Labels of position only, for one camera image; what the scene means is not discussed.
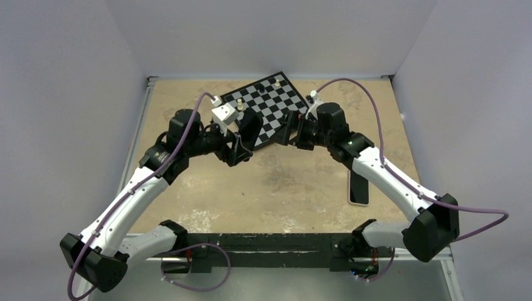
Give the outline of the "black smartphone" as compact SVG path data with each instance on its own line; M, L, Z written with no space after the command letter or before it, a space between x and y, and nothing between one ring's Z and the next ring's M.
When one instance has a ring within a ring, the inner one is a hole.
M239 134L242 138L243 146L249 151L253 151L259 133L263 126L263 116L252 108L244 111L243 119L240 123Z

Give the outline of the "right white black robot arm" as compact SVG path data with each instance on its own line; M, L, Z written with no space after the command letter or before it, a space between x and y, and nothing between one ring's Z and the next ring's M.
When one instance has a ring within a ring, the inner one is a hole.
M272 140L281 145L313 150L325 147L331 157L372 183L393 201L407 222L368 220L353 231L356 253L367 255L375 248L403 248L422 262L430 261L460 235L458 202L424 188L408 176L402 181L392 173L393 164L365 135L350 130L343 109L336 103L317 106L314 113L290 111Z

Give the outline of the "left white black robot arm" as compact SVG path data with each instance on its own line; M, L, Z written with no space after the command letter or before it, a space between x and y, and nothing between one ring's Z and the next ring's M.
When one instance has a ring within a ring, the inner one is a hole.
M72 275L108 292L129 268L154 255L190 256L187 230L171 220L131 240L126 236L146 208L188 168L192 157L213 153L230 167L252 157L263 120L248 108L240 129L232 132L228 125L237 117L238 112L222 106L213 110L211 123L204 125L197 111L178 110L111 205L80 234L66 234L60 241Z

